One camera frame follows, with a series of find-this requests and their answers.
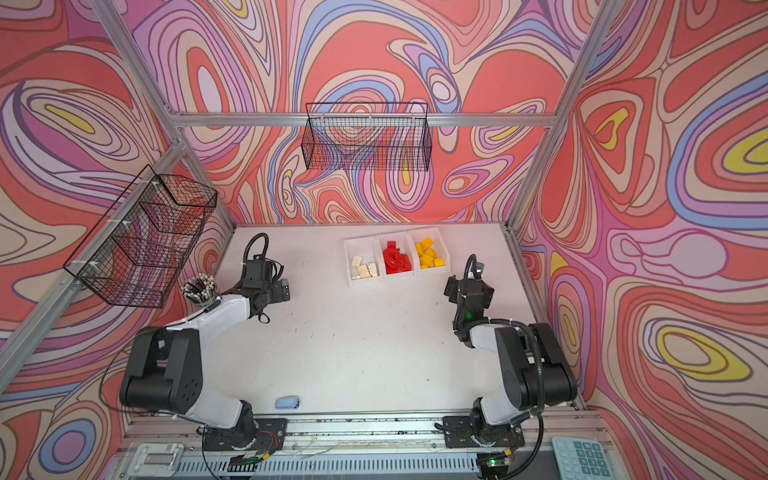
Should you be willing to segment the white lego brick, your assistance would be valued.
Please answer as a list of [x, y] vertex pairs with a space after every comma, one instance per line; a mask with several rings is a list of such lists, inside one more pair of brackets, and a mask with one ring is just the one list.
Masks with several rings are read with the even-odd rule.
[[369, 273], [367, 265], [361, 264], [359, 267], [357, 267], [357, 271], [361, 279], [367, 279], [372, 277]]

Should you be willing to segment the red arch lego piece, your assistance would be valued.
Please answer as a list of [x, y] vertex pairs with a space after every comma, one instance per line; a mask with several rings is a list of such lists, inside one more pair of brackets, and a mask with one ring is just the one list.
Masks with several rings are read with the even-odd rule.
[[385, 249], [383, 252], [385, 271], [388, 275], [395, 275], [412, 271], [410, 258], [402, 253], [399, 248], [396, 250]]

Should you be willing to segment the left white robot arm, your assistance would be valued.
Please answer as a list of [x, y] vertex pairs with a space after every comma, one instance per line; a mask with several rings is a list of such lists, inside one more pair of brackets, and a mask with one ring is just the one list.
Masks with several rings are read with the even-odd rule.
[[214, 340], [249, 319], [269, 321], [266, 307], [290, 299], [283, 272], [280, 263], [257, 255], [243, 261], [241, 278], [222, 293], [210, 275], [189, 279], [182, 293], [200, 310], [136, 335], [120, 387], [121, 405], [195, 422], [206, 444], [219, 450], [253, 447], [258, 424], [252, 406], [204, 380], [204, 353]]

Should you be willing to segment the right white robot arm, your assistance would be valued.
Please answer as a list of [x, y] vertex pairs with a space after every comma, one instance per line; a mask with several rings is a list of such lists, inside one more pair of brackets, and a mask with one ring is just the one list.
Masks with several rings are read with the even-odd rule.
[[443, 424], [447, 435], [466, 435], [480, 446], [493, 446], [513, 427], [548, 406], [578, 396], [575, 376], [549, 323], [490, 318], [494, 289], [479, 278], [448, 278], [444, 295], [456, 306], [453, 332], [466, 347], [496, 355], [501, 386], [477, 398], [463, 428]]

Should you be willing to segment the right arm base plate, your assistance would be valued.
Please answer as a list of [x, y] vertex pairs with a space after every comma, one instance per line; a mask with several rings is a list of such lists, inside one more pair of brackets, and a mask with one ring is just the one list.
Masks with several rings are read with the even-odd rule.
[[491, 426], [469, 415], [444, 416], [434, 424], [444, 436], [449, 449], [468, 448], [510, 448], [516, 450], [525, 445], [525, 438], [519, 427], [509, 424]]

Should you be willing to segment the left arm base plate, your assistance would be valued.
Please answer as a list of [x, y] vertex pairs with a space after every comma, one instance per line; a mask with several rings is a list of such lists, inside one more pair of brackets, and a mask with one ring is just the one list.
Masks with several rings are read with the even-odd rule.
[[232, 429], [206, 428], [202, 449], [205, 452], [274, 453], [283, 448], [287, 425], [286, 418], [255, 418], [251, 425], [238, 424]]

